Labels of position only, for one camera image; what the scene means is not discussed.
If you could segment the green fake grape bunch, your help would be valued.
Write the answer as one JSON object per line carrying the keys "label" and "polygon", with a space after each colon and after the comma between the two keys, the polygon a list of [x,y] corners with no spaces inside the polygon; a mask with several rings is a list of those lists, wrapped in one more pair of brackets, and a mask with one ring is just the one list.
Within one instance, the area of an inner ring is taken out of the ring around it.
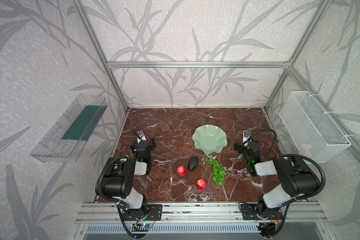
{"label": "green fake grape bunch", "polygon": [[206,162],[213,168],[213,181],[215,184],[222,186],[225,181],[226,171],[221,163],[216,159],[206,159]]}

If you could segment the red fake apple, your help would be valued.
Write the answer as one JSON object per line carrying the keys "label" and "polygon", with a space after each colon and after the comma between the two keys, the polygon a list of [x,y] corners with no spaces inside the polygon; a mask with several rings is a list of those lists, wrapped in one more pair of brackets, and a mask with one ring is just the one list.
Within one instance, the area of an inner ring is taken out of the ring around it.
{"label": "red fake apple", "polygon": [[207,188],[207,182],[204,179],[199,179],[197,181],[197,188],[199,190],[205,190]]}
{"label": "red fake apple", "polygon": [[180,176],[180,177],[183,177],[187,174],[187,169],[185,166],[179,166],[177,168],[177,174]]}

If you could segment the dark fake avocado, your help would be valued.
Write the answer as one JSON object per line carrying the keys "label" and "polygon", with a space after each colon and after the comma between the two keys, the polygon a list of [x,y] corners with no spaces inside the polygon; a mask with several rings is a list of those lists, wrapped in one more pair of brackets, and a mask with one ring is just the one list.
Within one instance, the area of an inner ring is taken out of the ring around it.
{"label": "dark fake avocado", "polygon": [[190,160],[189,160],[189,164],[188,164],[188,169],[189,171],[194,171],[196,169],[196,167],[198,166],[199,164],[199,158],[194,156],[194,157],[191,157]]}

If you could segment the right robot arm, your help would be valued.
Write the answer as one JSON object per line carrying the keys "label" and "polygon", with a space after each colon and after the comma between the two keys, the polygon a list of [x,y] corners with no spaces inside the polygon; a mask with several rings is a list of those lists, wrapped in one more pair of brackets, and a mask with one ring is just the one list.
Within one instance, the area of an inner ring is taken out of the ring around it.
{"label": "right robot arm", "polygon": [[281,208],[320,193],[326,183],[323,169],[312,159],[286,154],[261,161],[257,142],[234,143],[234,150],[244,156],[247,171],[254,177],[277,176],[280,183],[263,194],[254,205],[242,209],[249,217],[269,219],[281,215]]}

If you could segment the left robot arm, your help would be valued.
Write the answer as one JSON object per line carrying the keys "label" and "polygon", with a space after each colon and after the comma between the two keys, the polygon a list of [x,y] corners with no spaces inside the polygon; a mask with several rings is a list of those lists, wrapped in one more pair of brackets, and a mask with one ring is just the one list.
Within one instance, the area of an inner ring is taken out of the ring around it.
{"label": "left robot arm", "polygon": [[151,151],[157,145],[154,138],[136,139],[131,146],[133,157],[109,158],[96,183],[95,192],[125,211],[148,210],[147,200],[133,187],[135,176],[147,176],[152,169]]}

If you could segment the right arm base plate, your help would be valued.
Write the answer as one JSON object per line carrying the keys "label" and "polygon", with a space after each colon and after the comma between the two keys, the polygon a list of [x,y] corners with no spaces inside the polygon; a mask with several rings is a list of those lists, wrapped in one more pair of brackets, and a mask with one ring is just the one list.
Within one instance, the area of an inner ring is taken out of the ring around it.
{"label": "right arm base plate", "polygon": [[244,203],[238,204],[239,210],[244,220],[264,220],[264,221],[279,221],[282,219],[283,214],[280,208],[269,209],[265,204],[256,203]]}

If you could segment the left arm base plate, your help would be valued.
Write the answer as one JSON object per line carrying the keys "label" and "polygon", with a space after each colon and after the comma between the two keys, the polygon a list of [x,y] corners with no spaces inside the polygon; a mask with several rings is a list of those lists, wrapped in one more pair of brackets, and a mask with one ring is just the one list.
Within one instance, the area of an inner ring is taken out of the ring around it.
{"label": "left arm base plate", "polygon": [[124,221],[137,221],[141,218],[148,221],[160,221],[163,213],[163,205],[161,204],[147,204],[140,209],[122,210],[122,217]]}

